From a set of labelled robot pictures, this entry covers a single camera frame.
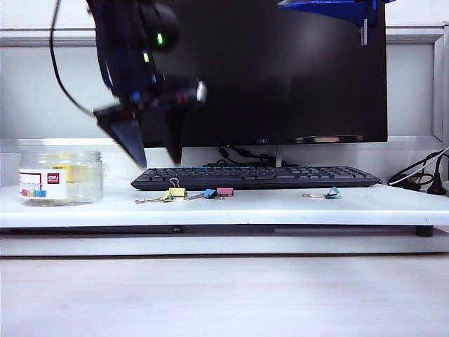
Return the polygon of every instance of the monitor logo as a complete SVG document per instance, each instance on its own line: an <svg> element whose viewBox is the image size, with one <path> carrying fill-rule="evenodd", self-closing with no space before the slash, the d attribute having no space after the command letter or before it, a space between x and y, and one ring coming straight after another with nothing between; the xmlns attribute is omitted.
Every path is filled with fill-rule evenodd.
<svg viewBox="0 0 449 337"><path fill-rule="evenodd" d="M59 173L49 173L47 174L48 184L59 184Z"/></svg>
<svg viewBox="0 0 449 337"><path fill-rule="evenodd" d="M268 144L269 143L269 139L268 138L258 138L256 140L257 144Z"/></svg>

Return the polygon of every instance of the white desk shelf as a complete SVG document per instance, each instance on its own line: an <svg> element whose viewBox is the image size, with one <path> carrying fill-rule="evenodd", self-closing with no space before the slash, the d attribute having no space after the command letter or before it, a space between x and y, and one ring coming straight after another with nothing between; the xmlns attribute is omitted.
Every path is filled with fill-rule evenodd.
<svg viewBox="0 0 449 337"><path fill-rule="evenodd" d="M105 197L96 204L50 208L28 206L19 197L17 187L6 187L0 189L0 224L6 239L1 240L0 249L4 255L449 251L446 233L436 230L432 238L417 237L414 227L449 225L449 198L383 185L340 191L340 199L329 200L302 197L303 193L324 193L327 189L251 190L236 191L234 197L224 200L136 204L136 199L158 197L161 193L137 191L129 182L117 182L105 186ZM218 225L270 225L274 230L271 234L214 234L211 228ZM181 230L169 230L170 234L144 231L161 226L181 226ZM182 230L188 226L196 226L196 232ZM123 233L128 227L134 234ZM30 233L24 232L27 230L67 228L95 228L96 233L60 232L37 238L22 235ZM208 232L198 233L198 228Z"/></svg>

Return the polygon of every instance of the white shelf surface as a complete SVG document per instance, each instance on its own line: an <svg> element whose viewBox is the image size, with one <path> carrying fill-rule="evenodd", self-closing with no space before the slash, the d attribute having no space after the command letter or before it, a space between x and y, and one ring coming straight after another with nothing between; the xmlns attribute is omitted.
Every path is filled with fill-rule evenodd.
<svg viewBox="0 0 449 337"><path fill-rule="evenodd" d="M384 185L341 188L340 199L310 199L328 189L236 191L219 199L136 204L161 192L130 182L105 185L102 201L60 207L28 206L18 186L0 188L2 228L150 225L449 225L449 198Z"/></svg>

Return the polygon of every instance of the plug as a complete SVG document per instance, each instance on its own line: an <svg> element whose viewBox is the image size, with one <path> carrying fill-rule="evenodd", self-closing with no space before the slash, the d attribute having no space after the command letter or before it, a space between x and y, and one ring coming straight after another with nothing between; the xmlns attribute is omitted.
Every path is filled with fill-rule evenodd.
<svg viewBox="0 0 449 337"><path fill-rule="evenodd" d="M427 193L435 195L445 195L446 190L443 188L443 183L441 182L440 173L434 174L434 181L432 185L427 189Z"/></svg>

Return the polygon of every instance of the computer monitor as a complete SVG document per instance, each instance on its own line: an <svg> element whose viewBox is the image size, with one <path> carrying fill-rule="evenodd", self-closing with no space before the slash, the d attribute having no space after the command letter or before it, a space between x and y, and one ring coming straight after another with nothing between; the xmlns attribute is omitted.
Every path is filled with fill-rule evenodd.
<svg viewBox="0 0 449 337"><path fill-rule="evenodd" d="M185 119L184 147L387 140L383 1L367 46L354 23L276 0L162 2L181 36L156 66L208 87L206 106ZM142 124L145 147L162 146Z"/></svg>

